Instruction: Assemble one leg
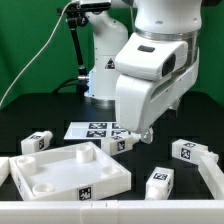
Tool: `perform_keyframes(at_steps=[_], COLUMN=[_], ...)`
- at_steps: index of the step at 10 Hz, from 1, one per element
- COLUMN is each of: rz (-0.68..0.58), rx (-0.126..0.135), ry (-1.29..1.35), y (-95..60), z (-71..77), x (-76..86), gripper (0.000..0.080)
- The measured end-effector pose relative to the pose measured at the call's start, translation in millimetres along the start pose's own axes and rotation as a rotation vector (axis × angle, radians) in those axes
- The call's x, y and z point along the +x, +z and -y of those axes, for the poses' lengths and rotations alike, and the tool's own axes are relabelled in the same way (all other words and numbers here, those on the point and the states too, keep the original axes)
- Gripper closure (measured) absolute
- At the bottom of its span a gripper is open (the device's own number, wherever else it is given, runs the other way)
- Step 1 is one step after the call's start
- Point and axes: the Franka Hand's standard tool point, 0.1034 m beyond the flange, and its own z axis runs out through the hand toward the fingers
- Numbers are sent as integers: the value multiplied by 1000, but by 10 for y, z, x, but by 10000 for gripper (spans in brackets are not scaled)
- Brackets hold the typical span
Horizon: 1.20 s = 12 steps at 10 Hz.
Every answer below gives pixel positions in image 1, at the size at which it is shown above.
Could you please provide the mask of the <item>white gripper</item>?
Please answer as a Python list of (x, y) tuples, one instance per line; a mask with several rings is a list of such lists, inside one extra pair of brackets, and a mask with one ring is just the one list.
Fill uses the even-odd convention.
[(115, 100), (118, 124), (134, 133), (142, 133), (141, 141), (151, 144), (154, 132), (149, 127), (194, 85), (198, 65), (197, 54), (193, 64), (184, 64), (159, 81), (121, 73), (116, 85)]

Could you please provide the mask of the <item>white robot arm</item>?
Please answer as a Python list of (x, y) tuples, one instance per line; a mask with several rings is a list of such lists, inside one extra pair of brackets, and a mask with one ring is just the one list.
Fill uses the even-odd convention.
[(195, 84), (201, 9), (224, 0), (80, 0), (93, 26), (91, 101), (115, 103), (116, 121), (153, 141), (154, 122)]

